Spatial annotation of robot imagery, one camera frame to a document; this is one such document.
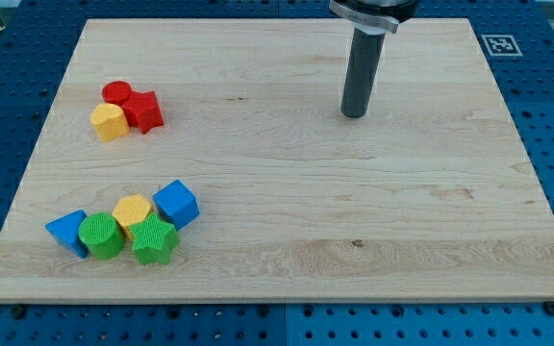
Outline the robot arm flange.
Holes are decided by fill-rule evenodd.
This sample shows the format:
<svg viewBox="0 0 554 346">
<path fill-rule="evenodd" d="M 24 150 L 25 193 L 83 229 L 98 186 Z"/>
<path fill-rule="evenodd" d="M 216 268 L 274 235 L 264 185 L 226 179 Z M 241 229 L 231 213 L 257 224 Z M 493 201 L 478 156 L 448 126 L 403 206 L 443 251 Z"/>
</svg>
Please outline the robot arm flange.
<svg viewBox="0 0 554 346">
<path fill-rule="evenodd" d="M 370 35 L 395 34 L 413 18 L 419 0 L 330 0 L 329 10 Z"/>
</svg>

